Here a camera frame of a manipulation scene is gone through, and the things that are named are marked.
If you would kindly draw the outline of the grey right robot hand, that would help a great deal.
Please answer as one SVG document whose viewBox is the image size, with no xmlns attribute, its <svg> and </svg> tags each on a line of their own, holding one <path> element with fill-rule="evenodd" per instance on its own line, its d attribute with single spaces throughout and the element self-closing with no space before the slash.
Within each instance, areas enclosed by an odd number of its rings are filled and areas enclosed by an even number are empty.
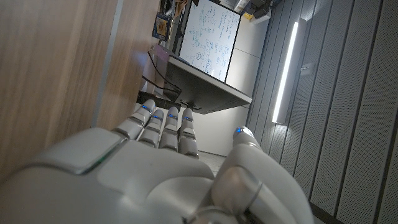
<svg viewBox="0 0 398 224">
<path fill-rule="evenodd" d="M 90 128 L 1 184 L 2 223 L 312 223 L 296 180 L 244 126 L 213 173 L 192 111 L 147 100 L 111 131 Z"/>
</svg>

